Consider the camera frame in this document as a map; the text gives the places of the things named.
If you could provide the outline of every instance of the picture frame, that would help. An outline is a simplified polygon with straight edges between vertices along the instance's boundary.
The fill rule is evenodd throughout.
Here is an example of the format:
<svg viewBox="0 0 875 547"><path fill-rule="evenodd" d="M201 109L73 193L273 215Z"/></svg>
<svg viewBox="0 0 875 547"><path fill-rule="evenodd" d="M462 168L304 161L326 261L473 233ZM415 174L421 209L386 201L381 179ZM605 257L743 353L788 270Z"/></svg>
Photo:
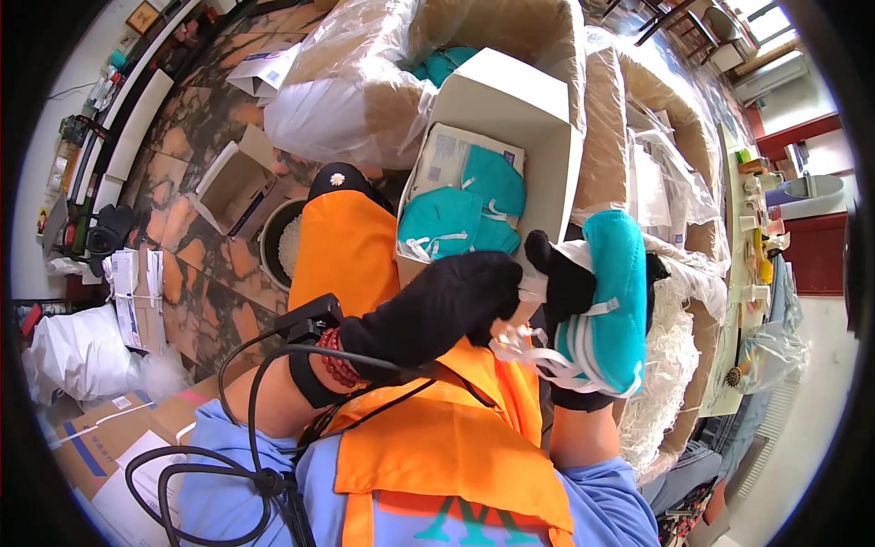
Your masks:
<svg viewBox="0 0 875 547"><path fill-rule="evenodd" d="M143 0L140 5L136 7L134 12L130 14L130 17L125 23L127 23L130 28L134 29L134 32L143 36L146 31L149 30L149 27L158 20L159 15L160 12L155 6Z"/></svg>

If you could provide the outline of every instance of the orange vest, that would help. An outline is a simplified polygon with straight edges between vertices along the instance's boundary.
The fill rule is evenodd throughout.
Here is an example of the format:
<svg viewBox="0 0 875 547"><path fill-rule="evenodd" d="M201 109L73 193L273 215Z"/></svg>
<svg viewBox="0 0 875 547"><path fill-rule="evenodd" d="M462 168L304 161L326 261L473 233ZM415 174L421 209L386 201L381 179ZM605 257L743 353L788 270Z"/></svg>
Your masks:
<svg viewBox="0 0 875 547"><path fill-rule="evenodd" d="M361 316L398 292L396 220L354 191L304 208L289 309L333 292L345 315ZM463 338L438 359L455 376L424 389L343 434L334 491L348 494L343 543L372 545L375 490L459 496L542 522L555 546L572 545L568 497L540 450L534 372L498 361ZM425 380L377 389L345 404L326 432L350 425Z"/></svg>

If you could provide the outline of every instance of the black glove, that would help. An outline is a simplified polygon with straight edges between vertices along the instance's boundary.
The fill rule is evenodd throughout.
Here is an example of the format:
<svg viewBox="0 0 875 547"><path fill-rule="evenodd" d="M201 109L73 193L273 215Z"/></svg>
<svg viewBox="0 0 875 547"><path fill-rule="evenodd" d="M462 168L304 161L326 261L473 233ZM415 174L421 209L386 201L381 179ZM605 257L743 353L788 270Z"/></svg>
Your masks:
<svg viewBox="0 0 875 547"><path fill-rule="evenodd" d="M441 258L373 312L344 318L340 344L345 351L402 368L431 363L466 335L472 344L486 347L493 321L510 319L516 311L521 280L522 266L504 253ZM353 367L365 380L393 380L382 368Z"/></svg>
<svg viewBox="0 0 875 547"><path fill-rule="evenodd" d="M549 277L547 282L547 302L544 304L544 321L547 324L549 346L554 348L554 338L559 323L572 315L586 313L592 307L596 291L596 278L592 272L578 266L553 246L547 235L535 230L526 238L526 257L535 268ZM669 276L662 261L655 254L648 253L647 261L647 326L650 331L654 310L654 282ZM577 393L550 385L550 398L553 404L565 409L592 412L605 408L614 397L603 393Z"/></svg>

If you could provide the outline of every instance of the marble floor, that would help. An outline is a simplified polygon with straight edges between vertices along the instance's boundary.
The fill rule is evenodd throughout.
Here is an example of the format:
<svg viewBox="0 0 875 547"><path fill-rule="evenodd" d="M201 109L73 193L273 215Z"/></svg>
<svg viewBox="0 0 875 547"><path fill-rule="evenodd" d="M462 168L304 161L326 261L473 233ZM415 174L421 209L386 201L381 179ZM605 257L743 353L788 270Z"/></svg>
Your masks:
<svg viewBox="0 0 875 547"><path fill-rule="evenodd" d="M583 1L587 24L630 37L646 20L646 13L630 11L635 4L626 0L602 21L604 5ZM285 312L288 297L261 270L257 241L220 235L193 207L195 188L216 155L229 141L239 141L247 124L263 126L256 98L225 77L263 46L303 40L325 14L313 4L299 5L228 28L168 95L122 191L121 203L132 206L136 215L129 245L165 251L165 330L197 381L211 375L235 346L270 329L277 314ZM641 50L687 81L703 110L724 123L738 142L753 141L728 83L714 68L688 63L685 44L660 31ZM306 196L318 168L316 162L274 149L273 171L292 181L290 198ZM396 204L406 173L362 170ZM260 363L278 341L266 340L241 359Z"/></svg>

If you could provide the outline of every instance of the blue shirt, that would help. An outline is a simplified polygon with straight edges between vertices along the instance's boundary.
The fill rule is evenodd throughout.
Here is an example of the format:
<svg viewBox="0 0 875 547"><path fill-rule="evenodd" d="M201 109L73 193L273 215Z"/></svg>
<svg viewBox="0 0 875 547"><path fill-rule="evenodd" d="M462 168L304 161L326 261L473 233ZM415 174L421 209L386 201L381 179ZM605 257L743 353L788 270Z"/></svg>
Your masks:
<svg viewBox="0 0 875 547"><path fill-rule="evenodd" d="M195 416L192 445L253 469L248 429L231 424L219 401L201 406ZM292 470L289 457L279 451L295 447L295 439L269 438L258 431L256 442L262 467L279 473ZM341 544L347 495L333 491L339 447L339 435L316 441L294 468L319 547ZM222 465L194 455L189 461ZM556 476L568 495L575 545L659 545L653 513L635 490L634 473L621 458L557 469ZM411 498L404 497L411 495L374 493L374 545L550 545L543 526L525 522L523 517L507 511L476 506L457 496L414 496L416 503L411 508ZM181 529L213 540L248 534L263 511L263 499L250 480L206 473L184 476L178 504ZM253 544L293 545L276 507L271 507L268 527Z"/></svg>

